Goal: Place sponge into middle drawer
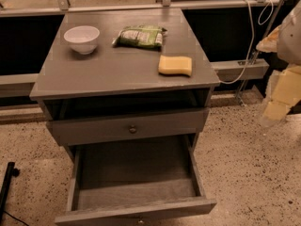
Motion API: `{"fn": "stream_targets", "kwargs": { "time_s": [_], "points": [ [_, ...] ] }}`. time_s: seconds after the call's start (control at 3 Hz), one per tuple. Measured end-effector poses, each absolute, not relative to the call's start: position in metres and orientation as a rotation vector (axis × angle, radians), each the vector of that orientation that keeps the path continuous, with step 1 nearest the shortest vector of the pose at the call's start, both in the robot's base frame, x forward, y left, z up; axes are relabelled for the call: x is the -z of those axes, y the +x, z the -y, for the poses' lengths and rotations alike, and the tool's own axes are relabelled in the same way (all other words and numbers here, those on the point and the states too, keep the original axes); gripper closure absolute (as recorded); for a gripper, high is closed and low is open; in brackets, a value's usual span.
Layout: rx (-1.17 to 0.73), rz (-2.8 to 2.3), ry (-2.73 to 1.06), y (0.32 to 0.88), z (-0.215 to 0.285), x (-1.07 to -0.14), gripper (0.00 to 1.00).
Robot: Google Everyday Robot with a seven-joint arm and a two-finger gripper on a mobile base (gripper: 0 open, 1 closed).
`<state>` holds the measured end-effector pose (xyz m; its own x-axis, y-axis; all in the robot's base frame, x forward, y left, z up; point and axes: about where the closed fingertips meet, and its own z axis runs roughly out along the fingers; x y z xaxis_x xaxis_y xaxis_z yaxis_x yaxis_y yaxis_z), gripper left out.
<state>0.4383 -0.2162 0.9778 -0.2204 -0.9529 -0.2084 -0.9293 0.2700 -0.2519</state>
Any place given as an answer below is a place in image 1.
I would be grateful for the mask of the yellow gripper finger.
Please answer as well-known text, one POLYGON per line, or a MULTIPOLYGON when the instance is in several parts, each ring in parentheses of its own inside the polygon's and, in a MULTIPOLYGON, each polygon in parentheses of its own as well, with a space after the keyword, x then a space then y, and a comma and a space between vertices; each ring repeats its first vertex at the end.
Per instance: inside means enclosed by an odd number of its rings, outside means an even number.
POLYGON ((290 64, 282 72, 273 71, 265 93, 261 125, 269 127, 282 121, 301 101, 301 66, 290 64))

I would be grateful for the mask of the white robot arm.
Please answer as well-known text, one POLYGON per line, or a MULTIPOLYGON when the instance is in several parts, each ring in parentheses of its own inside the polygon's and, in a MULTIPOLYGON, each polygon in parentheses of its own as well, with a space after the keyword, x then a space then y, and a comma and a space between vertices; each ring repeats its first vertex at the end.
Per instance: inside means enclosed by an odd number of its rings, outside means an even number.
POLYGON ((282 121, 293 106, 301 101, 301 1, 275 28, 256 46, 258 51, 276 53, 288 63, 282 72, 270 75, 260 122, 272 126, 282 121))

